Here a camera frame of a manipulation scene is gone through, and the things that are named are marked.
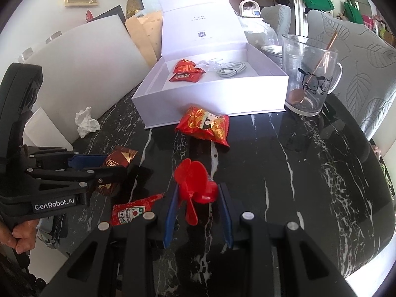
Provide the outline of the left human hand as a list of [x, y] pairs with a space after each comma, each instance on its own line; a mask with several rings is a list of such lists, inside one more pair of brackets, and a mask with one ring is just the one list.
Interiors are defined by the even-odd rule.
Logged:
[[17, 254], [32, 250], [36, 246], [36, 233], [39, 222], [39, 219], [25, 221], [17, 225], [13, 230], [10, 230], [1, 222], [1, 244], [16, 250]]

